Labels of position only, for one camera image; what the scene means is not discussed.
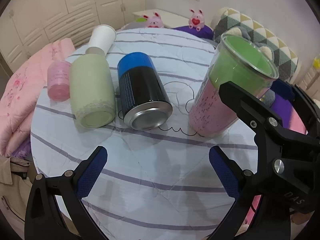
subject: metal screw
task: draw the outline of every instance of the metal screw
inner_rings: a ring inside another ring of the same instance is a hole
[[[36,180],[40,180],[40,179],[42,179],[42,177],[43,177],[42,174],[38,174],[38,175],[36,176]]]
[[[284,172],[284,163],[280,159],[277,159],[275,160],[274,168],[276,173],[282,174]]]
[[[66,177],[71,177],[72,174],[73,174],[73,171],[68,170],[68,171],[66,171],[66,172],[64,173],[64,176],[66,176]]]
[[[252,120],[252,121],[250,122],[250,125],[251,125],[252,128],[256,128],[256,127],[257,127],[257,123],[256,123],[256,121],[254,121],[254,120]]]
[[[250,176],[252,176],[252,171],[250,171],[250,170],[244,170],[244,171],[243,171],[243,174],[244,174],[245,176],[247,176],[247,177],[250,177]]]
[[[269,123],[274,126],[277,127],[278,126],[278,122],[276,119],[274,119],[273,117],[269,117]]]

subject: pink quilt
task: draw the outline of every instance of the pink quilt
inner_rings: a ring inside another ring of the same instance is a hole
[[[0,100],[0,155],[11,156],[30,135],[40,91],[47,85],[48,67],[74,51],[71,39],[48,44],[12,75]]]

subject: pink cup with text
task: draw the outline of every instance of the pink cup with text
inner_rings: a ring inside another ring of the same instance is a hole
[[[53,62],[48,68],[48,96],[54,101],[70,98],[69,71],[71,63],[64,60]]]

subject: blue gripper pad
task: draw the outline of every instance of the blue gripper pad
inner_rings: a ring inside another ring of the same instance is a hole
[[[106,165],[107,159],[107,150],[104,147],[101,147],[95,158],[90,162],[87,169],[78,180],[76,195],[79,199],[89,195],[104,165]]]
[[[228,159],[228,157],[219,147],[212,147],[209,151],[209,161],[214,171],[217,173],[228,196],[237,199],[240,195],[239,180],[237,179],[231,168],[227,165],[226,161],[222,158],[221,154],[223,154],[225,158]]]
[[[285,100],[292,102],[295,98],[291,85],[280,79],[275,80],[270,89]]]

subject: white paper cup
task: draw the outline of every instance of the white paper cup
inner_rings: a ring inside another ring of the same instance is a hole
[[[86,54],[107,55],[112,43],[116,39],[116,31],[109,25],[99,25],[94,28]]]

